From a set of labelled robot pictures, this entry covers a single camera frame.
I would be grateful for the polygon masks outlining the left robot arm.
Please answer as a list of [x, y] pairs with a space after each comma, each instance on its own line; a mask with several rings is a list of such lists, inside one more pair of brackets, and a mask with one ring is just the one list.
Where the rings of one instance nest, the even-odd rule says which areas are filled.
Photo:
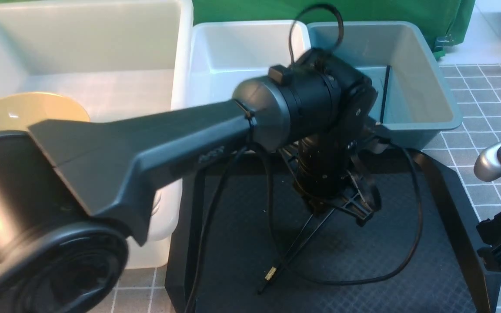
[[159, 189], [233, 151], [331, 134], [345, 151], [376, 97], [369, 77], [312, 48], [224, 102], [0, 131], [0, 313], [89, 311], [125, 269], [127, 238], [147, 241]]

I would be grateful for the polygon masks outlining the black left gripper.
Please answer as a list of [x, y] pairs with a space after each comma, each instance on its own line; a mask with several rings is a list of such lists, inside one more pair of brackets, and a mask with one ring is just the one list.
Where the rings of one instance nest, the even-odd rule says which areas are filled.
[[281, 157], [294, 177], [294, 189], [314, 216], [334, 209], [364, 226], [381, 210], [381, 194], [353, 142], [312, 135], [282, 148]]

